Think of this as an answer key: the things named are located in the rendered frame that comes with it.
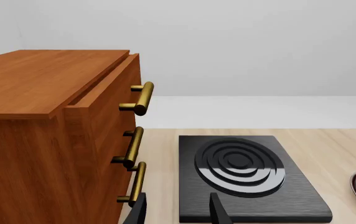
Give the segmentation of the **flat black stove plate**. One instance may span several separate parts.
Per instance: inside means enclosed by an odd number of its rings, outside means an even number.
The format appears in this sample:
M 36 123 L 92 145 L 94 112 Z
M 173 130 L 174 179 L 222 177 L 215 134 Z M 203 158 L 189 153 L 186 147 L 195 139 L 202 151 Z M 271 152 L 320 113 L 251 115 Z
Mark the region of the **flat black stove plate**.
M 332 212 L 274 136 L 179 136 L 179 221 L 329 223 Z

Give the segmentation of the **wooden cabinet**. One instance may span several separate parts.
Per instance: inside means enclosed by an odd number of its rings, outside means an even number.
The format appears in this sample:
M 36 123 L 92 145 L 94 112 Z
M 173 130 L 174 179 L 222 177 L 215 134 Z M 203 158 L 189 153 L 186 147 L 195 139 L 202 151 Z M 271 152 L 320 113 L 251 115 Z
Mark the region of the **wooden cabinet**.
M 64 109 L 128 50 L 0 55 L 0 224 L 81 224 L 83 194 Z

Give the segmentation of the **wooden cabinet drawer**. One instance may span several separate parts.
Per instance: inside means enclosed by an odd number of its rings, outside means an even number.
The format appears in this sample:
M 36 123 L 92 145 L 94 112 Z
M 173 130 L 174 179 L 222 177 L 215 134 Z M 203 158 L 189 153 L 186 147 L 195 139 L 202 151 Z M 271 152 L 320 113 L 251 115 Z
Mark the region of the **wooden cabinet drawer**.
M 136 103 L 140 93 L 139 55 L 129 55 L 105 75 L 86 95 L 64 109 L 66 130 L 83 194 L 81 224 L 109 224 L 119 220 L 130 171 L 111 164 L 114 156 L 126 154 L 130 137 L 125 131 L 137 126 L 133 111 L 120 111 L 121 103 Z

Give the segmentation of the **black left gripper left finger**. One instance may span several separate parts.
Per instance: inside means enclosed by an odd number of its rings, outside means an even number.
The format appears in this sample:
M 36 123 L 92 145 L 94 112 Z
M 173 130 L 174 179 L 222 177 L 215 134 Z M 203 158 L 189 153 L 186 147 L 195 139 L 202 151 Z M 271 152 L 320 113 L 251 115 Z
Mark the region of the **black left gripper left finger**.
M 123 224 L 144 224 L 146 219 L 146 194 L 140 193 Z

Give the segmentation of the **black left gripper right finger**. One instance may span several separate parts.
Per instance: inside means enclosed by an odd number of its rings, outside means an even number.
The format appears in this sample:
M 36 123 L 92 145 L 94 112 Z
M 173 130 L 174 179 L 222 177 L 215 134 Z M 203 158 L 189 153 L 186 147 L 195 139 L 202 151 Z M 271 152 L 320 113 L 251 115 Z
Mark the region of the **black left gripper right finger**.
M 233 224 L 215 192 L 210 194 L 209 210 L 212 224 Z

